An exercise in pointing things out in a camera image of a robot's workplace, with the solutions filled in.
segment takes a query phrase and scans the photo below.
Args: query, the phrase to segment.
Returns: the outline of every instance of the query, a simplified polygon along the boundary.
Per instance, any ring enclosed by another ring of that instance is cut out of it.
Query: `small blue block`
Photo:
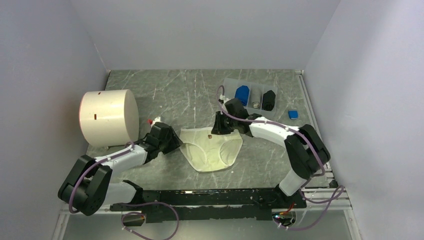
[[[299,117],[298,111],[296,111],[296,110],[289,110],[288,111],[288,118],[298,119],[298,117]]]

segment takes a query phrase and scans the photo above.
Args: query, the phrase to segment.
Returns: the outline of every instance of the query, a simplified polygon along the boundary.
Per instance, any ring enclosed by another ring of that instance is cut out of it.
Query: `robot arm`
[[[237,98],[228,100],[224,106],[227,112],[236,118],[269,121],[256,113],[249,115]],[[305,124],[302,127],[287,126],[287,128],[282,128],[273,124],[238,121],[217,111],[215,113],[215,124],[212,134],[224,135],[237,129],[241,134],[266,139],[285,147],[290,160],[291,170],[277,185],[276,190],[281,191],[285,196],[289,197],[296,193],[320,169],[320,166],[311,149],[305,148],[306,142],[297,134],[289,131],[288,128],[300,132],[312,143],[322,164],[330,160],[330,153],[315,129],[309,124]]]
[[[72,206],[83,214],[94,214],[103,204],[140,202],[143,189],[130,181],[110,183],[113,176],[143,165],[155,159],[159,152],[167,154],[181,145],[174,129],[163,123],[155,122],[150,133],[134,145],[110,155],[92,158],[83,155],[76,161],[65,181],[59,189],[58,197],[66,203],[70,202],[72,191],[83,173],[93,165],[92,170],[84,176],[84,180],[76,189]]]

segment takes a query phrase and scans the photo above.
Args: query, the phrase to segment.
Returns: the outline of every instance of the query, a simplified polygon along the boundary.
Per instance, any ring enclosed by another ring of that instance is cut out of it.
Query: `black object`
[[[276,93],[272,90],[265,92],[262,96],[262,109],[272,111],[276,105]]]
[[[238,98],[233,98],[227,101],[225,103],[225,108],[231,116],[239,119],[254,120],[261,117],[261,115],[256,113],[249,115],[248,111],[243,107],[242,102]],[[220,111],[217,111],[215,113],[215,123],[211,133],[215,135],[225,135],[230,134],[232,131],[237,129],[240,134],[252,137],[252,133],[249,128],[250,124],[250,122],[234,120],[222,114]]]
[[[322,164],[328,163],[331,156],[314,127],[305,124],[298,130],[312,144]],[[306,142],[297,134],[290,135],[284,140],[287,149],[288,159],[293,171],[303,179],[309,179],[320,169],[317,159],[312,154],[310,148],[305,149]]]
[[[69,203],[71,193],[80,176],[96,161],[87,155],[82,155],[76,160],[73,168],[69,172],[65,181],[57,193],[57,196],[66,203]],[[94,214],[103,204],[111,180],[112,169],[109,166],[98,165],[88,173],[83,180],[73,198],[72,206],[86,216]]]
[[[248,111],[243,107],[242,103],[237,98],[233,98],[227,101],[225,103],[225,107],[231,116],[239,119],[254,120],[261,117],[261,115],[256,113],[249,115]],[[217,111],[215,113],[215,124],[213,125],[211,133],[215,135],[224,135],[229,134],[237,129],[240,134],[245,134],[252,137],[252,133],[250,132],[250,124],[251,122],[238,121],[224,114],[221,114],[220,111]],[[326,164],[330,160],[331,156],[323,141],[315,131],[314,127],[309,124],[305,124],[304,126],[300,127],[298,131],[310,141],[322,164]],[[318,171],[318,169],[320,169],[320,166],[318,165],[315,156],[312,154],[311,149],[304,148],[306,142],[299,135],[289,135],[284,140],[284,144],[285,148],[287,149],[290,165],[299,177],[307,180],[312,177],[312,175]]]
[[[283,197],[281,194],[282,192],[278,187],[211,190],[145,190],[141,194],[143,200],[137,203],[158,201],[172,206],[178,206],[174,208],[180,220],[208,220],[211,218],[256,218],[257,220],[269,220],[272,209],[288,209],[292,203],[296,204],[295,208],[306,208],[306,202],[298,192],[290,197]],[[217,208],[213,207],[214,205],[228,206]],[[232,205],[242,205],[242,207],[231,207]],[[162,221],[175,220],[174,213],[162,205],[133,207],[117,203],[112,204],[110,210],[112,212],[142,211],[148,216],[146,218],[147,223],[161,223]]]
[[[141,227],[145,223],[145,218],[139,215],[127,215],[122,222],[125,227]]]
[[[183,142],[178,138],[174,129],[163,123],[156,122],[139,145],[144,148],[147,152],[147,158],[144,164],[158,157],[158,154],[162,152],[167,154],[177,148],[179,148]]]
[[[145,140],[139,140],[139,145],[147,152],[145,164],[155,159],[159,152],[167,154],[179,148],[182,144],[182,141],[178,138],[174,129],[163,122],[156,122],[145,138]],[[78,179],[95,163],[96,160],[87,155],[78,158],[60,187],[57,196],[64,202],[69,203],[71,193]],[[102,164],[93,168],[78,186],[72,206],[86,216],[94,214],[105,201],[112,171],[113,170],[109,166],[104,166]],[[140,194],[143,193],[143,189],[130,181],[125,180],[124,182],[132,185],[136,189],[136,196],[131,203],[135,204],[143,201],[143,198],[139,197]]]

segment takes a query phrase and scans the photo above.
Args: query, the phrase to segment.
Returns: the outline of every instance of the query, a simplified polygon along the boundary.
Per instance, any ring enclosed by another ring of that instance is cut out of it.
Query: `gray floor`
[[[176,133],[180,129],[212,127],[218,111],[216,92],[224,78],[241,79],[278,87],[276,113],[271,120],[291,126],[310,123],[299,79],[293,70],[208,69],[208,70],[114,70],[106,90],[130,89],[136,98],[140,133],[150,131],[148,119],[162,117]],[[287,110],[296,109],[297,120]],[[129,169],[112,179],[130,180],[145,190],[204,190],[275,187],[289,172],[286,149],[272,142],[242,136],[243,145],[233,166],[210,173],[195,171],[176,150]],[[113,153],[121,147],[88,147],[91,157]],[[309,187],[328,187],[325,176],[315,177]]]
[[[321,212],[308,211],[299,226],[313,223]],[[141,227],[131,227],[134,231],[150,239],[164,239],[176,227],[175,221],[147,223]],[[120,214],[96,214],[93,216],[71,215],[63,240],[139,240],[138,236],[121,230]],[[331,210],[313,228],[304,231],[277,229],[272,220],[249,219],[189,220],[181,221],[172,240],[351,240],[349,227],[342,210]]]

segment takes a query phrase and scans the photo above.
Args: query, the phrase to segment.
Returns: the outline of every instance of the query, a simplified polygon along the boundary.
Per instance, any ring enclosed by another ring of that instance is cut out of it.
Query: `white wall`
[[[304,69],[340,0],[71,0],[109,69]]]
[[[51,239],[87,149],[78,110],[107,72],[68,0],[0,2],[0,239]]]
[[[364,239],[424,236],[424,2],[342,0],[305,69]]]

